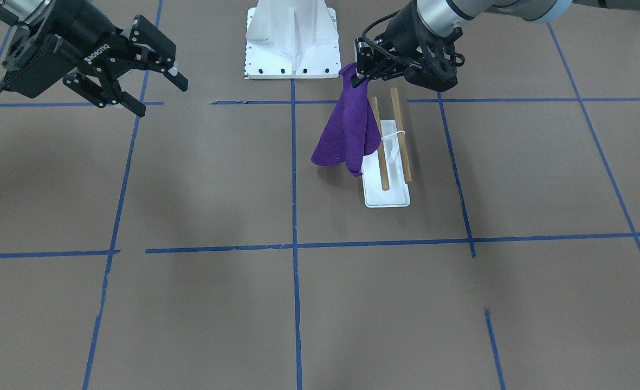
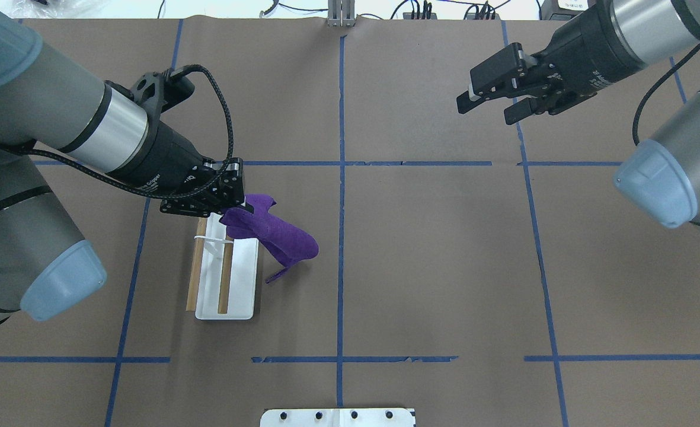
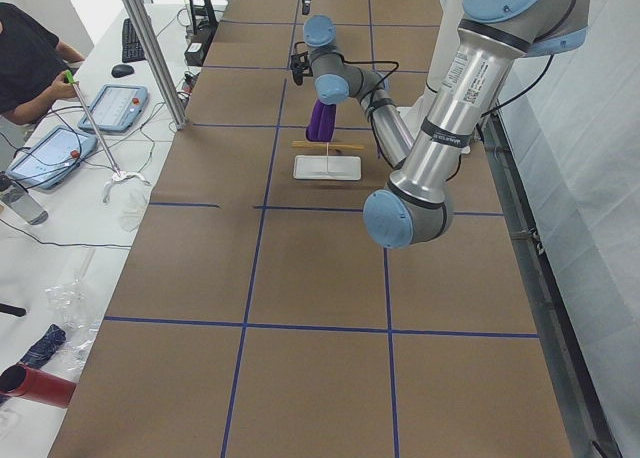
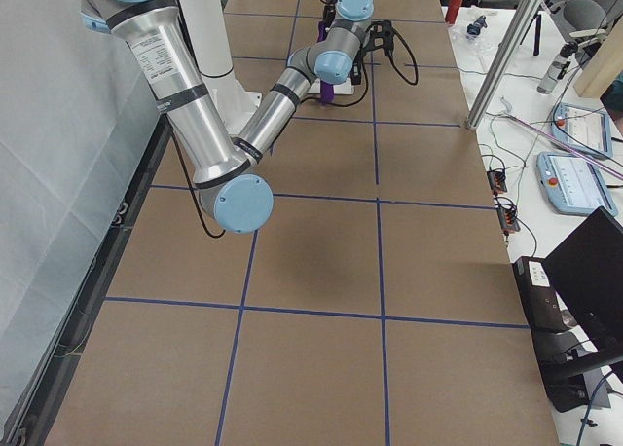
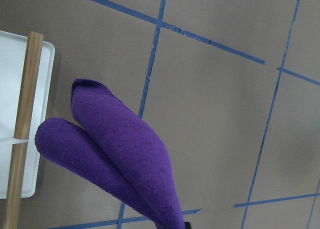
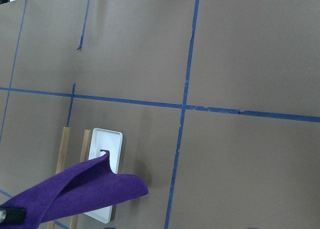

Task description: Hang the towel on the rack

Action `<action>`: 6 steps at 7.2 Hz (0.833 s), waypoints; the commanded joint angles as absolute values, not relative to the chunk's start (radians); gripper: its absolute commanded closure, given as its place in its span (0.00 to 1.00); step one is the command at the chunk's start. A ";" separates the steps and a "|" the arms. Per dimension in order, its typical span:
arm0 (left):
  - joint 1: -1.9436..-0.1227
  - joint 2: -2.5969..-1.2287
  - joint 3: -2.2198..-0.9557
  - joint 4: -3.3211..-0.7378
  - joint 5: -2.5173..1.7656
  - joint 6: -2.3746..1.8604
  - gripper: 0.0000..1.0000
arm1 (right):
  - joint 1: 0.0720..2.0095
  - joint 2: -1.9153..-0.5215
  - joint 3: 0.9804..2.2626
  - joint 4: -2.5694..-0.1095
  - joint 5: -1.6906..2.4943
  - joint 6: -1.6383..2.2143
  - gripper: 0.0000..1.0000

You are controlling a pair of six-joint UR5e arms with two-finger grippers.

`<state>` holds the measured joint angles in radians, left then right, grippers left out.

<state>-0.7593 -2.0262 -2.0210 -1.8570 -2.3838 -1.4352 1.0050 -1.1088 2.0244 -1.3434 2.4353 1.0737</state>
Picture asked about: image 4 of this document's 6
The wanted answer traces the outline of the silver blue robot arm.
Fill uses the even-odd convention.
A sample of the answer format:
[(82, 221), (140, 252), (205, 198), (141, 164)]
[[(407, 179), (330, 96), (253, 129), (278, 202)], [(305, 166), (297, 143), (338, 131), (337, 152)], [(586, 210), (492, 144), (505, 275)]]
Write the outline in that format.
[(373, 0), (337, 0), (325, 39), (297, 50), (266, 95), (236, 78), (221, 0), (82, 0), (89, 29), (123, 39), (194, 165), (202, 208), (253, 232), (274, 196), (254, 172), (312, 84), (342, 84), (368, 40)]

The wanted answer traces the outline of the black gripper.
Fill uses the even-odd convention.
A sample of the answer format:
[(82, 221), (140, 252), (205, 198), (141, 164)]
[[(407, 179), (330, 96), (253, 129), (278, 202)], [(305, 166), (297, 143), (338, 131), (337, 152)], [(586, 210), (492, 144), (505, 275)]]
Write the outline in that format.
[(353, 85), (360, 85), (362, 81), (362, 62), (357, 59), (350, 71), (350, 80)]

